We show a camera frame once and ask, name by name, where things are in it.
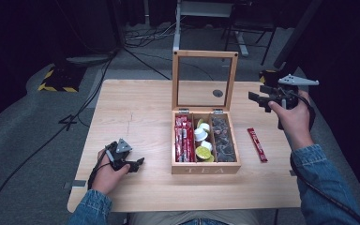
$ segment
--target red stick packet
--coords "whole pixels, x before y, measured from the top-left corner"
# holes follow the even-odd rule
[[[253,143],[254,143],[254,145],[256,147],[256,150],[259,153],[260,161],[261,162],[267,162],[268,159],[267,159],[267,157],[265,157],[262,145],[260,144],[259,139],[257,138],[256,132],[254,131],[254,128],[253,127],[249,128],[247,130],[247,132],[249,133],[250,137],[252,138]]]

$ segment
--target wooden table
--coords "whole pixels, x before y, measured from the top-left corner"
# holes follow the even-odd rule
[[[87,180],[98,151],[123,138],[133,150],[128,160],[145,158],[111,194],[114,212],[299,207],[296,177],[290,174],[291,148],[278,118],[248,100],[259,82],[236,82],[231,117],[242,166],[237,174],[171,174],[172,82],[107,80],[75,180]],[[267,163],[261,163],[247,128],[254,128]],[[74,187],[67,208],[73,212],[87,187]]]

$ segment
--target person's right hand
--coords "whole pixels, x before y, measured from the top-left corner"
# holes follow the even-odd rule
[[[307,92],[299,91],[299,95],[309,102]],[[299,100],[297,106],[291,110],[282,108],[274,101],[268,102],[268,105],[279,117],[283,129],[291,139],[293,150],[314,144],[309,132],[308,107],[302,100]]]

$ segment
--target hinge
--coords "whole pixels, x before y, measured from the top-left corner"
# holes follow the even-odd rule
[[[188,114],[188,113],[189,113],[189,110],[188,110],[188,109],[185,109],[185,108],[179,109],[179,113],[180,113],[180,114]]]
[[[223,114],[223,110],[221,110],[221,109],[213,109],[213,114]]]

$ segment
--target wooden box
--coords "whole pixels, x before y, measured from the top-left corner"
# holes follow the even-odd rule
[[[173,52],[172,174],[234,174],[241,167],[230,116],[237,60],[238,52]],[[197,72],[205,81],[196,80]],[[205,140],[212,144],[213,162],[196,156],[200,142],[191,143],[194,152],[184,153],[178,116],[190,121],[192,131],[201,119],[210,126]]]

